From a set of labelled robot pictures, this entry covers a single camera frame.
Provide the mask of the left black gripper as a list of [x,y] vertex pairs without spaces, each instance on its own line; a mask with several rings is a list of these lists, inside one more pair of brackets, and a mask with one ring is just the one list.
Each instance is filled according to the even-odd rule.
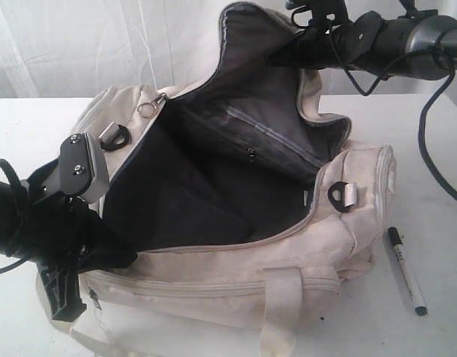
[[25,231],[54,321],[74,322],[86,310],[79,275],[126,268],[134,247],[121,239],[81,198],[59,186],[59,163],[52,160],[27,179]]

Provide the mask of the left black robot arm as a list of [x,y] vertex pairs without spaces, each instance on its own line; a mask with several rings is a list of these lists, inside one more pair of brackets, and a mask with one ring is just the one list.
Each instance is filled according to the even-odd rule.
[[33,262],[54,321],[73,322],[86,310],[79,275],[87,271],[127,268],[135,249],[114,234],[77,196],[67,196],[49,183],[57,162],[21,180],[0,159],[7,180],[0,181],[0,254],[15,262],[0,274]]

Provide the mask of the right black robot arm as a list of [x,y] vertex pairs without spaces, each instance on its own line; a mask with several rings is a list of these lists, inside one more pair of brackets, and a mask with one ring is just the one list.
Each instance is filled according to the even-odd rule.
[[448,65],[457,70],[457,20],[436,9],[417,10],[402,1],[405,13],[384,19],[369,11],[352,21],[344,1],[287,1],[292,14],[312,17],[288,44],[268,56],[277,67],[341,68],[382,79],[440,80]]

